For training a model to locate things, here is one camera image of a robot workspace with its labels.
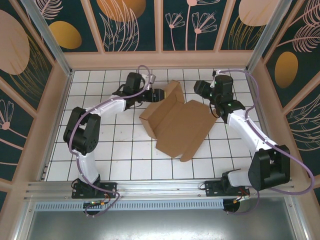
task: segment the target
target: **cardboard box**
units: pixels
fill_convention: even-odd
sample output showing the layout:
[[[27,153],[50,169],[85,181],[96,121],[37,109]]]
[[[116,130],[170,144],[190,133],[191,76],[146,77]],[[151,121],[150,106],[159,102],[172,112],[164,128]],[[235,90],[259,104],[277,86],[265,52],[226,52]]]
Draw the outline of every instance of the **cardboard box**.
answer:
[[[147,134],[157,139],[156,149],[181,162],[189,161],[215,124],[207,105],[185,103],[182,87],[172,80],[165,87],[165,99],[151,103],[139,116]]]

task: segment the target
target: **purple cable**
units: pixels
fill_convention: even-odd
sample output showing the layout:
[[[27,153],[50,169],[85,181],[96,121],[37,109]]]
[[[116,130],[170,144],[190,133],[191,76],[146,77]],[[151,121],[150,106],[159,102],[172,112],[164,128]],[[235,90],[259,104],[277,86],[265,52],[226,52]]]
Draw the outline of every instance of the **purple cable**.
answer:
[[[240,73],[244,73],[248,76],[251,77],[251,79],[254,81],[255,83],[255,87],[256,87],[256,98],[254,100],[254,103],[253,103],[253,106],[251,106],[250,108],[248,108],[246,111],[245,111],[245,118],[248,119],[248,115],[249,115],[249,111],[251,111],[252,109],[254,109],[256,107],[256,105],[258,104],[258,101],[260,100],[260,94],[259,94],[259,86],[258,86],[258,83],[257,83],[257,80],[255,79],[254,76],[252,76],[252,74],[246,72],[246,71],[243,71],[243,70],[223,70],[223,71],[220,71],[220,73],[227,73],[227,72],[240,72]],[[258,137],[265,141],[265,138],[254,128],[254,126],[249,122],[247,121],[248,125],[250,126],[250,128],[254,131],[255,134],[258,135]],[[267,144],[269,147],[273,148],[274,150],[278,151],[279,153],[282,153],[283,155],[287,156],[288,158],[294,160],[296,163],[298,163],[301,167],[303,167],[306,172],[309,174],[310,176],[310,179],[311,179],[311,183],[310,183],[310,186],[303,190],[303,191],[298,191],[298,192],[289,192],[289,191],[283,191],[283,190],[279,190],[277,188],[273,188],[271,187],[270,189],[275,191],[275,192],[278,192],[278,193],[281,193],[281,194],[288,194],[288,195],[302,195],[302,194],[306,194],[308,192],[310,192],[313,188],[314,188],[314,185],[315,185],[315,177],[313,175],[313,173],[310,171],[310,169],[301,161],[299,161],[298,159],[296,159],[294,156],[286,153],[285,151],[281,150],[280,148],[274,146],[273,144],[269,143],[268,141],[265,141],[265,144]]]
[[[108,100],[106,100],[106,101],[104,101],[104,102],[99,103],[97,106],[95,106],[95,107],[93,107],[92,109],[86,111],[86,112],[79,118],[79,120],[76,122],[76,124],[75,124],[75,126],[74,126],[74,129],[73,129],[73,131],[72,131],[72,133],[71,133],[70,141],[69,141],[69,151],[70,151],[71,154],[73,154],[73,155],[76,156],[76,165],[77,165],[77,168],[78,168],[78,171],[79,171],[80,175],[83,177],[83,179],[86,181],[86,183],[89,184],[92,188],[97,189],[97,190],[99,190],[99,191],[101,191],[101,192],[105,192],[105,193],[109,193],[109,194],[116,194],[116,195],[117,195],[117,197],[115,198],[115,200],[114,200],[105,210],[100,211],[100,212],[98,212],[98,213],[95,214],[95,215],[89,215],[89,214],[87,213],[87,209],[90,207],[90,206],[87,206],[87,207],[84,209],[84,212],[85,212],[85,214],[86,214],[87,217],[94,218],[94,217],[98,217],[98,216],[104,214],[106,211],[108,211],[110,208],[112,208],[112,206],[119,200],[119,198],[120,198],[120,193],[117,192],[117,191],[109,191],[109,190],[105,190],[105,189],[103,189],[103,188],[97,187],[97,186],[93,185],[93,184],[86,178],[86,176],[84,175],[84,173],[82,172],[81,167],[80,167],[79,154],[78,154],[77,152],[74,152],[74,151],[72,150],[72,142],[73,142],[73,139],[74,139],[76,130],[77,130],[77,128],[79,127],[81,121],[82,121],[88,114],[90,114],[91,112],[93,112],[94,110],[96,110],[96,109],[98,109],[98,108],[100,108],[100,107],[102,107],[102,106],[104,106],[104,105],[106,105],[106,104],[108,104],[108,103],[110,103],[110,102],[112,102],[112,101],[114,101],[114,100],[130,99],[130,98],[134,98],[134,97],[142,94],[142,93],[147,89],[147,87],[149,86],[149,84],[150,84],[150,82],[151,82],[151,72],[150,72],[150,70],[149,70],[149,68],[148,68],[147,66],[145,66],[145,65],[140,65],[140,66],[138,67],[138,73],[139,73],[140,68],[145,68],[145,69],[148,71],[148,75],[149,75],[149,80],[148,80],[148,82],[144,85],[143,89],[142,89],[140,92],[138,92],[138,93],[136,93],[136,94],[133,94],[133,95],[130,95],[130,96],[118,96],[118,97],[115,97],[115,98],[112,98],[112,99],[108,99]]]
[[[232,215],[247,215],[247,214],[251,213],[253,210],[256,209],[256,207],[257,207],[258,204],[259,204],[259,200],[260,200],[260,193],[259,193],[259,191],[256,191],[256,194],[257,194],[256,203],[255,203],[255,205],[254,205],[253,208],[249,209],[248,211],[243,211],[243,212],[231,212],[231,211],[227,211],[226,213],[227,213],[227,214],[232,214]]]

